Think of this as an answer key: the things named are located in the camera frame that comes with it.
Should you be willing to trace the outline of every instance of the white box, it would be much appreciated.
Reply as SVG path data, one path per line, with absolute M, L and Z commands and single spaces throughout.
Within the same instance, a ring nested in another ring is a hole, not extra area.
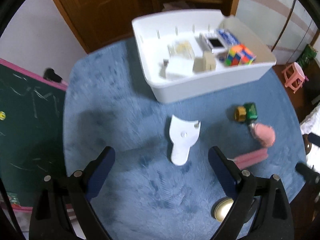
M 145 80 L 162 103 L 258 80 L 276 64 L 276 57 L 270 49 L 245 24 L 234 16 L 224 17 L 220 10 L 161 12 L 134 19 L 132 27 Z M 215 71 L 202 71 L 204 48 L 199 34 L 214 32 L 217 28 L 230 30 L 248 47 L 257 56 L 254 63 L 229 67 L 217 60 Z M 164 75 L 163 60 L 170 58 L 168 44 L 179 40 L 189 40 L 192 45 L 196 57 L 195 73 L 169 81 Z

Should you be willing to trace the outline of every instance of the wooden floor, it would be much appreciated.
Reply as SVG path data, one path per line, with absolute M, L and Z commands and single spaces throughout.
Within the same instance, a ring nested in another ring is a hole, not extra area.
M 281 71 L 284 68 L 284 65 L 276 65 L 273 67 L 273 70 L 276 72 L 282 84 L 284 84 L 284 76 Z M 290 88 L 285 88 L 285 90 L 297 113 L 299 122 L 303 121 L 314 108 L 311 102 L 307 99 L 308 97 L 306 96 L 304 88 L 300 88 L 295 94 Z M 312 222 L 314 199 L 316 194 L 317 192 L 315 192 L 314 187 L 304 185 L 302 190 L 290 203 L 294 223 L 295 240 L 299 240 L 302 237 Z

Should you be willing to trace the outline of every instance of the colorful puzzle cube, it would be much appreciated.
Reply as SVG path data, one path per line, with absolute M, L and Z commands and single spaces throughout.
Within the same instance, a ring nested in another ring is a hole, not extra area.
M 243 44 L 233 46 L 229 49 L 228 57 L 225 61 L 227 66 L 235 66 L 239 64 L 251 64 L 256 56 Z

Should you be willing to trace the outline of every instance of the round table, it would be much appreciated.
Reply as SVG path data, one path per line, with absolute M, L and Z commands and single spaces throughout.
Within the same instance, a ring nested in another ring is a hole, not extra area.
M 83 169 L 105 146 L 116 162 L 93 209 L 113 239 L 210 239 L 220 223 L 211 208 L 225 194 L 208 163 L 217 145 L 227 158 L 259 149 L 235 106 L 255 102 L 258 121 L 271 125 L 276 142 L 267 160 L 249 168 L 255 176 L 278 174 L 289 201 L 304 181 L 294 167 L 305 161 L 299 123 L 271 69 L 260 80 L 172 104 L 156 101 L 144 80 L 134 39 L 117 42 L 78 61 L 70 75 L 64 111 L 68 175 Z M 172 115 L 200 120 L 188 162 L 170 162 Z M 250 227 L 244 225 L 240 236 Z

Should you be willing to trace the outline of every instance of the green chalkboard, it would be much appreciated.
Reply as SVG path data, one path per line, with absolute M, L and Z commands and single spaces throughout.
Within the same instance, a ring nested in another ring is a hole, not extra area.
M 66 174 L 64 98 L 65 91 L 0 64 L 0 176 L 21 206 L 33 206 L 44 176 Z

